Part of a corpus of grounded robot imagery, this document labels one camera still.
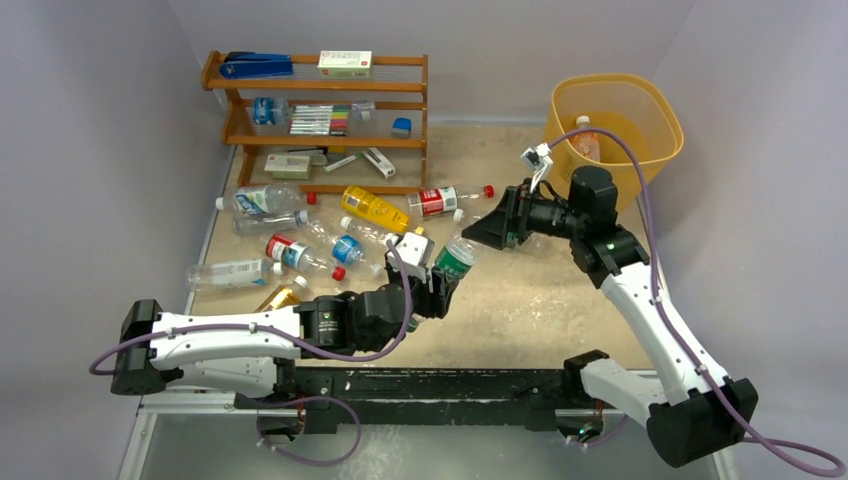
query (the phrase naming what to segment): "small box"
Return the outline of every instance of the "small box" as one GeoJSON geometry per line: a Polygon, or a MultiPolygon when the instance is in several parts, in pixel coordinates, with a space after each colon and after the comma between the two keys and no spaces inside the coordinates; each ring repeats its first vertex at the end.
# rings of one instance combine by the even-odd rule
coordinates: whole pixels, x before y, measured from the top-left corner
{"type": "Polygon", "coordinates": [[[265,171],[274,178],[308,180],[310,161],[309,155],[268,155],[265,171]]]}
{"type": "Polygon", "coordinates": [[[371,52],[322,50],[318,71],[324,78],[371,78],[371,52]]]}
{"type": "Polygon", "coordinates": [[[392,123],[392,136],[395,138],[409,138],[412,133],[412,120],[398,117],[392,123]]]}

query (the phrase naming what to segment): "yellow bottle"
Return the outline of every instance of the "yellow bottle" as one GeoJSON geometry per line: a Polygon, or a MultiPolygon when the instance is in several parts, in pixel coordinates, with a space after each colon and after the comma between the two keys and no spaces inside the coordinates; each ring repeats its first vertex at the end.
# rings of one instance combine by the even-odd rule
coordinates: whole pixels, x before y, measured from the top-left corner
{"type": "Polygon", "coordinates": [[[254,312],[270,312],[291,305],[299,305],[300,297],[298,294],[302,294],[308,287],[309,282],[305,278],[298,276],[294,279],[294,282],[275,288],[271,292],[271,295],[268,295],[268,298],[254,312]]]}
{"type": "Polygon", "coordinates": [[[393,232],[403,233],[409,226],[409,215],[359,187],[347,187],[342,194],[342,208],[393,232]]]}

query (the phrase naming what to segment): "white box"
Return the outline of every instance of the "white box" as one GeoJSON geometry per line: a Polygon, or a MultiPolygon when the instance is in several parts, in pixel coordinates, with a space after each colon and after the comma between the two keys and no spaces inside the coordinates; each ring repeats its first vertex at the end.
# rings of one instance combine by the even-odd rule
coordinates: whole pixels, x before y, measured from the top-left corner
{"type": "Polygon", "coordinates": [[[318,71],[325,78],[371,78],[371,52],[322,50],[318,71]]]}
{"type": "Polygon", "coordinates": [[[268,155],[265,171],[274,178],[309,179],[309,155],[268,155]]]}

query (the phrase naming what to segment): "marker set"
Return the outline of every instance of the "marker set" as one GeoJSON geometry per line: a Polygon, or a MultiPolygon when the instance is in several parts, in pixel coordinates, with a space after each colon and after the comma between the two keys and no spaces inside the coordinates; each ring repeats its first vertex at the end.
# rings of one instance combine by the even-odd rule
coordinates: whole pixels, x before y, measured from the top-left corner
{"type": "Polygon", "coordinates": [[[291,135],[347,135],[350,105],[297,105],[292,113],[291,135]]]}

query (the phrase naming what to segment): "black metal frame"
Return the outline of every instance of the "black metal frame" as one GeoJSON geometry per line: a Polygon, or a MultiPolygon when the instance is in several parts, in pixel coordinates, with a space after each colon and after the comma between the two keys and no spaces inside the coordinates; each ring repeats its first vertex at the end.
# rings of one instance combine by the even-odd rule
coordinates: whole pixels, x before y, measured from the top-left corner
{"type": "MultiPolygon", "coordinates": [[[[509,425],[573,434],[585,419],[564,425],[556,411],[595,406],[591,399],[571,398],[564,370],[557,369],[297,367],[295,378],[303,396],[342,400],[366,425],[509,425]]],[[[263,409],[275,400],[237,395],[233,406],[263,409]]],[[[335,433],[338,425],[353,423],[330,402],[310,402],[304,409],[304,433],[335,433]]]]}

